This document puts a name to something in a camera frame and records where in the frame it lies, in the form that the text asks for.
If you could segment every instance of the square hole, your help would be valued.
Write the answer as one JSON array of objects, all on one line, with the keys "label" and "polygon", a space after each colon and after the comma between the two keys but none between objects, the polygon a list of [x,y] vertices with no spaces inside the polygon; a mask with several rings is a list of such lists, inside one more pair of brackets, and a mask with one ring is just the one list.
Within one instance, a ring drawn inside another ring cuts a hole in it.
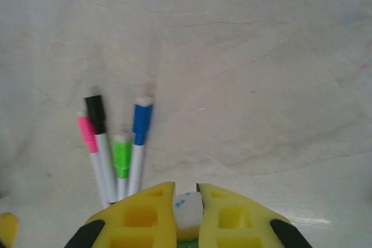
[{"label": "square hole", "polygon": [[153,248],[153,237],[122,236],[114,238],[110,248]]},{"label": "square hole", "polygon": [[154,227],[158,224],[158,213],[151,206],[138,206],[130,208],[125,216],[125,227]]},{"label": "square hole", "polygon": [[263,248],[259,238],[218,238],[217,248]]},{"label": "square hole", "polygon": [[252,228],[248,211],[243,206],[231,206],[222,209],[219,213],[220,229]]}]

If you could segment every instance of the pink marker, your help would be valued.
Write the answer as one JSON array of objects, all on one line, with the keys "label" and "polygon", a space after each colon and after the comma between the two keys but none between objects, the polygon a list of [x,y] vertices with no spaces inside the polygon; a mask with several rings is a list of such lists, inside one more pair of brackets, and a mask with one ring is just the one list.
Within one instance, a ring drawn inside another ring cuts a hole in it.
[{"label": "pink marker", "polygon": [[95,175],[97,186],[98,186],[99,197],[101,199],[102,206],[105,209],[109,207],[110,204],[106,200],[106,197],[105,197],[105,188],[104,188],[103,178],[102,178],[103,175],[102,175],[101,167],[99,165],[99,153],[98,153],[97,144],[95,142],[94,128],[91,122],[89,121],[87,113],[84,111],[78,112],[78,123],[80,126],[80,132],[83,137],[83,141],[88,146],[88,150],[89,150],[91,161],[92,161],[93,171],[94,171],[94,175]]}]

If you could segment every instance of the dry erase marker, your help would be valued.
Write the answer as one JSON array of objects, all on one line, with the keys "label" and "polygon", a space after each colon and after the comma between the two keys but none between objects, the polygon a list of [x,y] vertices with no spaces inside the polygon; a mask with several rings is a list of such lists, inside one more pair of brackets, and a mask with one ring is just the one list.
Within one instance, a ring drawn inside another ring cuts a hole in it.
[{"label": "dry erase marker", "polygon": [[98,145],[99,163],[102,170],[103,182],[105,186],[106,199],[109,203],[117,201],[116,179],[111,154],[111,147],[106,129],[106,114],[103,107],[101,95],[85,98],[88,117],[95,130],[95,140]]},{"label": "dry erase marker", "polygon": [[134,105],[134,143],[132,148],[131,166],[129,170],[128,196],[140,191],[142,168],[145,157],[146,137],[150,129],[152,108],[153,98],[147,96],[137,98]]},{"label": "dry erase marker", "polygon": [[127,184],[132,150],[131,133],[124,132],[114,136],[113,152],[117,176],[117,200],[127,196]]},{"label": "dry erase marker", "polygon": [[109,207],[109,203],[106,200],[103,176],[101,168],[99,167],[99,154],[97,144],[94,137],[94,128],[87,117],[86,112],[78,112],[78,123],[80,126],[81,135],[83,136],[84,142],[88,146],[90,158],[92,161],[93,172],[98,186],[99,198],[101,200],[102,207],[105,209]]}]

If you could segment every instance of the green object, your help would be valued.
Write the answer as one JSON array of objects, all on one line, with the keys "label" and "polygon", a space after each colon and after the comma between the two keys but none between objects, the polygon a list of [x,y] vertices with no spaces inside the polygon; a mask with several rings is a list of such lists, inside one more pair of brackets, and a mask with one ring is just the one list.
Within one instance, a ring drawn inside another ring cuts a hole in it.
[{"label": "green object", "polygon": [[177,248],[198,248],[198,239],[186,242],[177,242]]},{"label": "green object", "polygon": [[115,158],[115,167],[118,178],[127,178],[129,176],[130,157],[132,152],[132,142],[114,141],[113,151]]}]

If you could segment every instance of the yellow foam block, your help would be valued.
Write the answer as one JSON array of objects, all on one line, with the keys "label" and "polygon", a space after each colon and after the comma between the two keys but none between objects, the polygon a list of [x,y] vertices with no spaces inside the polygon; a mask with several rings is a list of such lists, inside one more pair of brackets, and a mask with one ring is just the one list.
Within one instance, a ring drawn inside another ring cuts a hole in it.
[{"label": "yellow foam block", "polygon": [[232,191],[199,184],[204,219],[199,248],[282,248],[270,226],[272,219],[290,224],[283,216]]},{"label": "yellow foam block", "polygon": [[176,248],[174,186],[156,185],[93,215],[87,223],[103,220],[105,226],[92,248]]},{"label": "yellow foam block", "polygon": [[0,241],[7,248],[13,247],[18,233],[19,221],[12,213],[0,215]]}]

